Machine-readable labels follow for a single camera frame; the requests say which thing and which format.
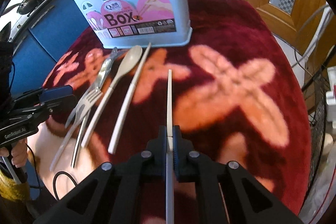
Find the triangular cutout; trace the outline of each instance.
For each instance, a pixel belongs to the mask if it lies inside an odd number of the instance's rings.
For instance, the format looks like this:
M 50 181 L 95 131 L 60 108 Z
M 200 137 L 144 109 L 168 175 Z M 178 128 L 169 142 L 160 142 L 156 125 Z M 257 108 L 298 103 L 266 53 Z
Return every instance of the triangular cutout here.
M 272 207 L 272 202 L 266 198 L 249 180 L 243 178 L 241 182 L 243 183 L 243 187 L 252 206 L 252 210 L 255 213 L 259 213 Z
M 91 201 L 93 193 L 98 185 L 98 180 L 93 180 L 86 185 L 80 193 L 74 196 L 67 204 L 67 208 L 83 215 Z

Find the cabinet handle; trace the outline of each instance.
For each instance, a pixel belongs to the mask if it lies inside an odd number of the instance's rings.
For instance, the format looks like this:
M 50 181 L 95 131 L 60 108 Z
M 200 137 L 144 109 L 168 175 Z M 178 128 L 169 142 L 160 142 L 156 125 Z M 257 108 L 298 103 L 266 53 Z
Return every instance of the cabinet handle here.
M 55 5 L 50 6 L 35 22 L 33 25 L 31 25 L 31 29 L 34 28 L 36 26 L 37 23 L 39 23 L 39 21 L 42 19 L 42 17 L 44 17 L 46 15 L 47 12 L 49 12 L 52 8 L 54 8 Z
M 17 46 L 15 47 L 15 49 L 14 49 L 14 51 L 13 51 L 13 56 L 14 56 L 14 54 L 16 53 L 17 49 L 18 49 L 18 48 L 20 47 L 20 45 L 22 44 L 23 40 L 26 39 L 26 37 L 27 37 L 27 35 L 25 34 L 25 35 L 23 36 L 23 38 L 20 40 L 20 42 L 17 44 Z

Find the pink label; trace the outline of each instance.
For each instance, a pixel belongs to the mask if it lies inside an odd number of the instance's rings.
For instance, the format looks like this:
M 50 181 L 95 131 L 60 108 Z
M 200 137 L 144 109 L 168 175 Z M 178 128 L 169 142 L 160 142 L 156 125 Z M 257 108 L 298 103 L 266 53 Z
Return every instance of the pink label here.
M 100 13 L 87 13 L 94 30 L 108 29 L 111 37 L 175 32 L 173 7 L 169 0 L 139 0 L 136 8 L 124 0 L 107 0 Z

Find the silver bolt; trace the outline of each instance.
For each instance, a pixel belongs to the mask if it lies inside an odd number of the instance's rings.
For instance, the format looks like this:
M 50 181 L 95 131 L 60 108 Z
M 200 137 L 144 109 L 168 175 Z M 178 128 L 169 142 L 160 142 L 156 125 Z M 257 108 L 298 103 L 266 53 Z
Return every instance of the silver bolt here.
M 101 168 L 104 170 L 104 171 L 107 171 L 107 170 L 110 170 L 112 168 L 112 164 L 110 162 L 105 162 L 101 165 Z
M 229 162 L 229 167 L 231 169 L 237 169 L 239 167 L 239 163 L 236 162 L 236 161 L 231 161 L 231 162 Z
M 141 152 L 141 157 L 143 158 L 149 158 L 151 155 L 152 155 L 152 152 L 147 151 L 147 150 Z
M 197 151 L 190 151 L 189 152 L 189 156 L 192 157 L 192 158 L 197 158 L 199 155 L 200 154 Z

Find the beige spoon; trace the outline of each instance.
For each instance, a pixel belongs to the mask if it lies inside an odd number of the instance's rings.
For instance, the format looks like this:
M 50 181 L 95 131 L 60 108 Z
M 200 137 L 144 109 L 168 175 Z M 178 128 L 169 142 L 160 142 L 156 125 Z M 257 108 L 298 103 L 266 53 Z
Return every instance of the beige spoon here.
M 129 73 L 135 65 L 139 62 L 140 57 L 142 55 L 142 48 L 141 46 L 134 46 L 132 47 L 127 54 L 125 55 L 123 61 L 121 61 L 120 66 L 118 68 L 117 74 L 115 75 L 114 79 L 112 80 L 112 83 L 110 84 L 109 88 L 107 89 L 106 93 L 104 94 L 104 97 L 102 98 L 96 112 L 94 113 L 92 120 L 85 132 L 85 135 L 82 140 L 82 147 L 87 147 L 89 140 L 91 138 L 92 132 L 95 129 L 98 120 L 103 113 L 104 108 L 106 107 L 107 102 L 109 101 L 112 92 L 114 91 L 117 83 L 119 80 Z

